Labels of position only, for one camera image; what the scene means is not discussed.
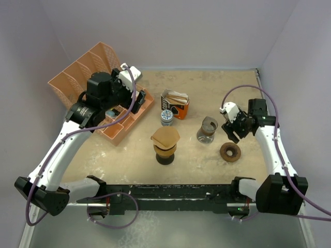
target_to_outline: brown donut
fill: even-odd
[[[232,155],[229,156],[227,151],[231,151]],[[219,152],[221,153],[221,157],[227,162],[235,162],[242,155],[240,148],[235,143],[231,142],[224,143]]]

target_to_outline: orange plastic organizer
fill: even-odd
[[[76,103],[79,94],[86,90],[87,80],[94,72],[105,71],[111,73],[113,68],[118,68],[121,70],[118,57],[110,46],[100,42],[68,66],[59,75],[49,81],[48,84],[52,87],[65,107],[69,109],[74,103]],[[121,122],[96,131],[97,133],[107,137],[115,146],[122,141],[128,132],[154,104],[154,98],[151,94],[145,88],[142,88],[137,84],[137,91],[140,91],[141,89],[146,92],[146,97],[145,102],[141,106],[138,113],[135,115],[130,113]],[[119,111],[120,114],[115,119],[106,115],[105,120],[99,124],[100,126],[119,119],[127,112],[127,110],[121,106],[118,106],[115,109]]]

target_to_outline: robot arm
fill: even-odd
[[[130,67],[134,80],[141,78],[142,74],[135,67]],[[106,116],[106,111],[118,105],[129,108],[132,102],[133,82],[128,71],[114,69],[112,74],[96,72],[87,81],[87,90],[83,92],[66,115],[66,121],[59,136],[44,159],[29,174],[27,178],[19,177],[15,187],[27,199],[33,183],[37,178],[36,189],[33,192],[31,202],[44,211],[55,216],[63,211],[68,202],[76,202],[79,199],[93,197],[97,194],[100,182],[95,177],[89,176],[81,181],[61,184],[64,172],[69,166],[81,145],[90,137],[92,131],[79,132],[63,141],[68,133],[84,128],[95,127]],[[133,109],[134,114],[139,111],[144,102],[145,92],[140,91]],[[43,173],[39,176],[41,166],[46,158],[54,150],[60,147],[47,163]]]
[[[222,128],[234,143],[238,143],[239,138],[244,138],[252,132],[260,144],[269,173],[262,184],[251,178],[240,178],[238,183],[239,193],[255,200],[260,212],[297,215],[303,200],[291,188],[282,168],[283,165],[274,143],[276,119],[274,116],[268,115],[265,100],[249,100],[248,113],[241,110],[233,102],[225,103],[224,107],[220,108],[220,112],[227,120]],[[289,161],[281,141],[279,126],[277,128],[277,142],[292,181],[305,194],[308,189],[307,180],[297,175]]]

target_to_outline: small bottle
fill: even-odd
[[[163,110],[161,113],[162,126],[171,126],[174,119],[174,114],[170,110]]]
[[[197,132],[198,141],[204,144],[209,144],[213,142],[217,127],[218,127],[217,121],[207,116],[202,121],[201,128]]]

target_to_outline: white wall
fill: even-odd
[[[308,179],[308,196],[331,210],[331,1],[301,0],[264,62],[262,85],[275,97],[289,158]],[[323,216],[308,206],[310,215]],[[318,247],[331,224],[312,221]]]
[[[99,41],[140,68],[256,68],[298,0],[41,0],[71,61]]]
[[[14,188],[53,143],[64,108],[47,81],[69,64],[37,0],[0,3],[1,247],[18,247],[25,199]]]

